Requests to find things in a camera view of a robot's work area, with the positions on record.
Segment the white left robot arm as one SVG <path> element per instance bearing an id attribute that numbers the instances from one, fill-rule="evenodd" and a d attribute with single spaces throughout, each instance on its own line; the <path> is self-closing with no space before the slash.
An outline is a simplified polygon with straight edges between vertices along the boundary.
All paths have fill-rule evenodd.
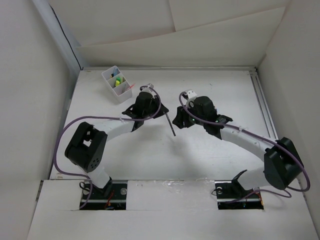
<path id="1" fill-rule="evenodd" d="M 100 198 L 107 198 L 111 194 L 113 181 L 104 167 L 100 166 L 106 143 L 137 130 L 147 118 L 156 119 L 168 112 L 169 109 L 161 103 L 158 96 L 142 91 L 135 103 L 122 112 L 121 120 L 103 121 L 101 130 L 88 122 L 80 123 L 64 155 L 89 176 L 95 194 Z"/>

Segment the blue utility knife pen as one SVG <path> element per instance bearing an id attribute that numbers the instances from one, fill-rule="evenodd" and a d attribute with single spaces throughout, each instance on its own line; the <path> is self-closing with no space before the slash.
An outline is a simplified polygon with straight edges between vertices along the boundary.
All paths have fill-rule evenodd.
<path id="1" fill-rule="evenodd" d="M 114 71 L 113 71 L 113 76 L 116 76 L 116 75 L 118 75 L 118 74 L 119 74 L 119 71 L 118 71 L 117 68 L 115 68 Z"/>

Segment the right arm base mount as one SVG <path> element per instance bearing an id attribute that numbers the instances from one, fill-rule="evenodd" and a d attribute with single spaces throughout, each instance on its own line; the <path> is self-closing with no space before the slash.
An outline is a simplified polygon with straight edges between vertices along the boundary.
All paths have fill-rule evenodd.
<path id="1" fill-rule="evenodd" d="M 239 183 L 240 176 L 246 170 L 238 173 L 232 180 L 217 180 L 211 195 L 216 197 L 219 210 L 263 210 L 263 201 L 259 193 L 245 190 Z"/>

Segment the black gold-banded pencil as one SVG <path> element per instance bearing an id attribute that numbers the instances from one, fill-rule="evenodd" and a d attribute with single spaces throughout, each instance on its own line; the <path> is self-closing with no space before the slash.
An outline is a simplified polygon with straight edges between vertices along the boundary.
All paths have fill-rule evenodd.
<path id="1" fill-rule="evenodd" d="M 170 117 L 169 117 L 168 113 L 166 113 L 165 116 L 166 116 L 166 119 L 168 121 L 168 124 L 169 124 L 169 127 L 170 127 L 171 131 L 172 131 L 173 136 L 176 137 L 176 133 L 175 133 L 175 130 L 173 128 L 173 125 L 172 125 L 172 122 L 170 120 Z"/>

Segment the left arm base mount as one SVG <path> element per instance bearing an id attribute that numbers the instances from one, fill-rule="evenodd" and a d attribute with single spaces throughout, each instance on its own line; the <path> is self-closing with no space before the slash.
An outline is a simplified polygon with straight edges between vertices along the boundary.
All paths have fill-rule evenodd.
<path id="1" fill-rule="evenodd" d="M 105 188 L 92 186 L 88 181 L 79 183 L 81 198 L 79 209 L 82 211 L 124 211 L 127 206 L 128 181 L 112 180 Z"/>

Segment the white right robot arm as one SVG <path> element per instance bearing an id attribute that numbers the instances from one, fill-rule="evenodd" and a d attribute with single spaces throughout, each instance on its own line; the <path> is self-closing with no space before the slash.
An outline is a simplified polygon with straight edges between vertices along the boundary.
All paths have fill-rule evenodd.
<path id="1" fill-rule="evenodd" d="M 291 182 L 306 170 L 293 142 L 283 137 L 272 139 L 252 133 L 236 125 L 231 117 L 219 114 L 213 101 L 207 96 L 198 96 L 192 90 L 179 94 L 185 99 L 177 108 L 173 124 L 179 129 L 199 125 L 211 136 L 229 142 L 255 155 L 263 162 L 262 168 L 244 169 L 230 183 L 232 193 L 243 198 L 264 186 L 285 191 Z"/>

